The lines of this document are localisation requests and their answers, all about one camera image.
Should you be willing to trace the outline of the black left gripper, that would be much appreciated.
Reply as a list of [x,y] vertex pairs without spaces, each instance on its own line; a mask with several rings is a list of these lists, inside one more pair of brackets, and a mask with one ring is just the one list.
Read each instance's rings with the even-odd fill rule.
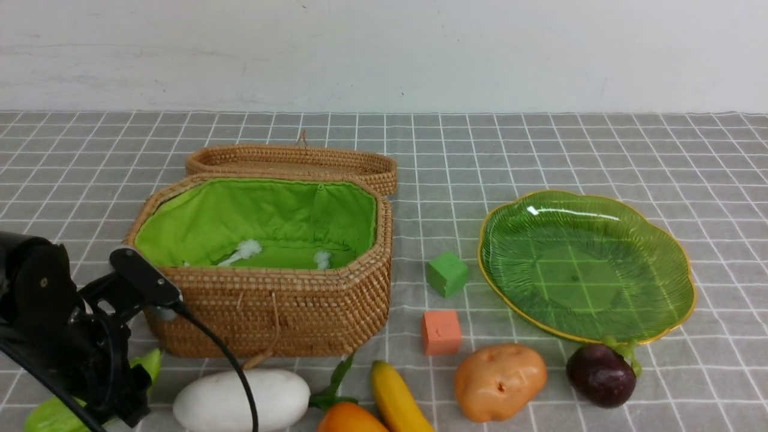
[[104,311],[79,314],[37,346],[47,378],[100,430],[117,420],[135,427],[150,413],[154,354],[129,360],[131,330]]

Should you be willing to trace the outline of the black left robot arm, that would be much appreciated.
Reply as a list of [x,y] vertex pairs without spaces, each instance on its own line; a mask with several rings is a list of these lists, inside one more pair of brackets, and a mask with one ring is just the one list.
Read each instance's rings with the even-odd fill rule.
[[78,288],[63,244],[2,232],[2,352],[92,431],[109,420],[134,427],[150,413],[152,377],[127,356],[129,321],[145,293],[112,272]]

